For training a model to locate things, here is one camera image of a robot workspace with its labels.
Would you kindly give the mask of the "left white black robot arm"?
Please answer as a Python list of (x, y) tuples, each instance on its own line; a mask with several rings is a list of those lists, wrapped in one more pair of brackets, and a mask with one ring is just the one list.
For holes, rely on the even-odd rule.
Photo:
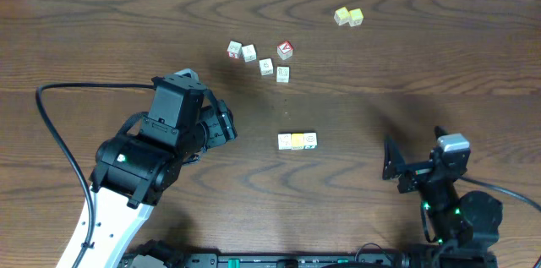
[(115, 267), (150, 217), (182, 166), (237, 136), (224, 101), (202, 107), (192, 129), (178, 129), (132, 115), (117, 134), (100, 145), (90, 175), (90, 198), (58, 261), (60, 267)]

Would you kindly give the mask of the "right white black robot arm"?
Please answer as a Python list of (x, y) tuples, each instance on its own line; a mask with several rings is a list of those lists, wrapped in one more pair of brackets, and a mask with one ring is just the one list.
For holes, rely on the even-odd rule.
[(426, 245), (399, 254), (395, 267), (496, 267), (489, 247), (497, 243), (503, 204), (482, 191), (460, 196), (455, 182), (467, 171), (470, 143), (462, 134), (434, 128), (429, 159), (405, 162), (396, 142), (385, 138), (384, 180), (397, 179), (401, 194), (419, 192)]

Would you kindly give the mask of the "plain white wooden block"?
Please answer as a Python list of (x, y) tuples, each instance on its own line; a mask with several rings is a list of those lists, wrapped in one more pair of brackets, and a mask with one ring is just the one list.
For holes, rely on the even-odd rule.
[(278, 134), (277, 137), (278, 137), (279, 150), (292, 149), (292, 135), (291, 134)]

